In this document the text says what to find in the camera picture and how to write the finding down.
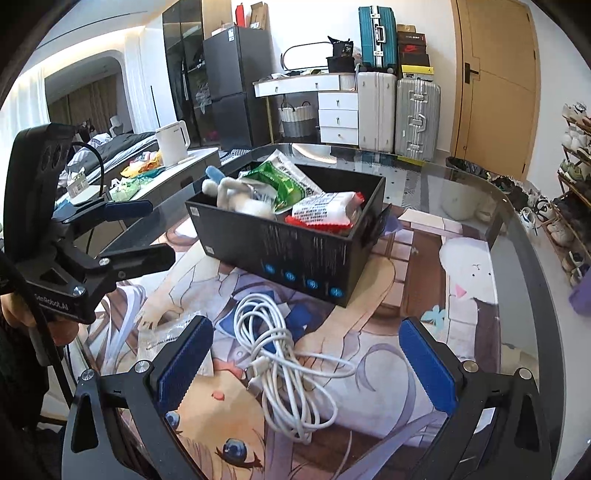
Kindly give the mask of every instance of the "suitcase handle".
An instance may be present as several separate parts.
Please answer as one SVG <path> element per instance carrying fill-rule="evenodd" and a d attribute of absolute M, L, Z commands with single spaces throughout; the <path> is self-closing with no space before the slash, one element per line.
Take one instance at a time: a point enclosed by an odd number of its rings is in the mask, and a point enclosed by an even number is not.
<path fill-rule="evenodd" d="M 417 130 L 417 132 L 424 132 L 427 129 L 427 117 L 422 114 L 418 114 L 418 117 L 423 121 L 423 124 L 421 125 L 421 128 Z"/>
<path fill-rule="evenodd" d="M 386 28 L 381 25 L 375 26 L 375 42 L 376 43 L 386 43 Z"/>

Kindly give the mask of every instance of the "glass table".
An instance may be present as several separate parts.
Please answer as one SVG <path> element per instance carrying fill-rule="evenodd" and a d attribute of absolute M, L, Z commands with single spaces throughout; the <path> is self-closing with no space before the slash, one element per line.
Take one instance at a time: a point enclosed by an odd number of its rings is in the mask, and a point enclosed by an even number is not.
<path fill-rule="evenodd" d="M 326 145 L 269 145 L 222 170 L 230 174 L 276 149 L 297 164 L 385 177 L 384 202 L 393 205 L 391 214 L 404 229 L 374 246 L 366 270 L 375 274 L 357 286 L 365 289 L 362 308 L 333 308 L 205 256 L 185 206 L 200 192 L 196 181 L 103 252 L 166 242 L 177 263 L 169 272 L 123 281 L 105 297 L 97 321 L 79 337 L 88 365 L 103 374 L 127 371 L 145 355 L 146 326 L 158 325 L 157 332 L 184 316 L 205 314 L 216 329 L 206 360 L 210 371 L 191 385 L 173 427 L 208 478 L 345 480 L 357 478 L 356 471 L 369 475 L 363 478 L 407 478 L 444 420 L 398 344 L 401 320 L 415 316 L 461 360 L 474 360 L 485 371 L 512 375 L 526 367 L 533 373 L 555 462 L 565 389 L 558 324 L 534 248 L 505 195 L 458 170 Z M 246 359 L 228 319 L 253 291 L 272 293 L 294 315 L 296 348 L 320 345 L 318 351 L 359 365 L 354 377 L 327 383 L 339 416 L 310 445 L 292 444 L 267 428 L 259 403 L 241 382 Z M 294 312 L 302 311 L 296 318 Z M 401 428 L 411 424 L 412 434 L 392 448 Z M 221 452 L 227 442 L 246 450 L 243 464 L 226 461 Z"/>

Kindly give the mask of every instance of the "plush bunny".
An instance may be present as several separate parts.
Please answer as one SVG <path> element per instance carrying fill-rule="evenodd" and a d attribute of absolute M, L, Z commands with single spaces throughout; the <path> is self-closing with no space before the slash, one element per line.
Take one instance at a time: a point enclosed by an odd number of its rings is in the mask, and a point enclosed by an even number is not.
<path fill-rule="evenodd" d="M 214 166 L 208 166 L 205 173 L 209 178 L 203 180 L 202 191 L 205 195 L 217 199 L 217 208 L 269 220 L 275 219 L 271 205 L 252 198 L 253 191 L 250 185 L 224 176 Z"/>

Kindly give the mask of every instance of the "purple object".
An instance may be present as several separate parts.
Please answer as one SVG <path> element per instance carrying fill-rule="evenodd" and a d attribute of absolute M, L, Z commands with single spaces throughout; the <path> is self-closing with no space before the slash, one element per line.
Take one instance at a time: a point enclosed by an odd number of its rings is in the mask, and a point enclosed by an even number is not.
<path fill-rule="evenodd" d="M 591 317 L 591 270 L 587 271 L 581 283 L 573 289 L 569 302 L 579 315 Z"/>

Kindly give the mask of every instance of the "anime girl illustration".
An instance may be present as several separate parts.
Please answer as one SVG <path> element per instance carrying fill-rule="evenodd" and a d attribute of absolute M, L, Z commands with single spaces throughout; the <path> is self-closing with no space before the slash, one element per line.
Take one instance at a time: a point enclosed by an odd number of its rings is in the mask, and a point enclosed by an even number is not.
<path fill-rule="evenodd" d="M 115 367 L 123 371 L 139 359 L 134 352 L 142 330 L 164 328 L 195 314 L 212 321 L 213 375 L 195 377 L 175 413 L 174 425 L 179 440 L 208 478 L 369 480 L 378 472 L 405 475 L 445 420 L 444 414 L 433 410 L 400 349 L 398 328 L 407 316 L 420 318 L 456 355 L 496 368 L 500 330 L 492 267 L 482 268 L 490 266 L 486 243 L 465 238 L 467 233 L 474 236 L 465 226 L 428 213 L 393 207 L 392 215 L 402 229 L 379 239 L 346 308 L 208 257 L 185 223 L 159 239 L 176 243 L 177 262 L 156 288 L 142 287 L 150 293 L 141 301 L 126 295 L 134 328 Z M 458 275 L 456 251 L 467 248 L 461 241 L 469 241 L 474 253 L 465 261 L 491 273 L 486 277 L 492 283 L 481 290 Z M 458 296 L 458 287 L 466 290 L 464 300 Z M 293 443 L 271 430 L 259 399 L 246 390 L 244 370 L 249 359 L 235 339 L 233 313 L 238 302 L 254 292 L 265 293 L 277 303 L 297 351 L 326 353 L 357 365 L 351 377 L 323 380 L 339 414 L 335 424 L 315 432 L 310 445 Z M 458 307 L 458 301 L 464 303 Z M 474 310 L 472 301 L 480 302 L 480 307 Z M 87 353 L 104 364 L 107 307 L 97 315 L 98 326 L 89 334 Z M 122 319 L 113 324 L 121 325 L 115 329 L 126 332 L 126 313 L 119 316 Z M 479 343 L 479 329 L 487 333 L 487 342 Z M 335 369 L 330 362 L 304 362 L 313 369 Z M 321 416 L 326 409 L 320 402 Z"/>

